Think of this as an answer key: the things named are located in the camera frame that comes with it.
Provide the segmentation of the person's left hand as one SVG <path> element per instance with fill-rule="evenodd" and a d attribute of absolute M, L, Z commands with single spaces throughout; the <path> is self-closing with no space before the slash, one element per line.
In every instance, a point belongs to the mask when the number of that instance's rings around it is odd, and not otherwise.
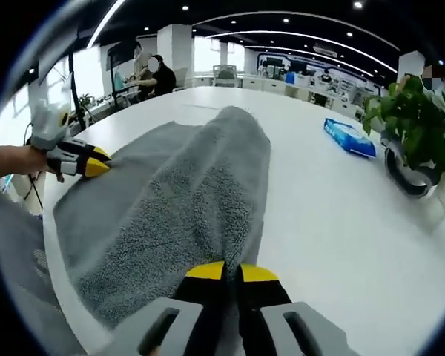
<path fill-rule="evenodd" d="M 56 180 L 60 183 L 65 181 L 63 175 L 54 171 L 47 164 L 47 156 L 44 151 L 37 150 L 32 145 L 26 145 L 25 161 L 26 161 L 26 174 L 36 174 L 38 172 L 46 171 L 55 175 Z"/>

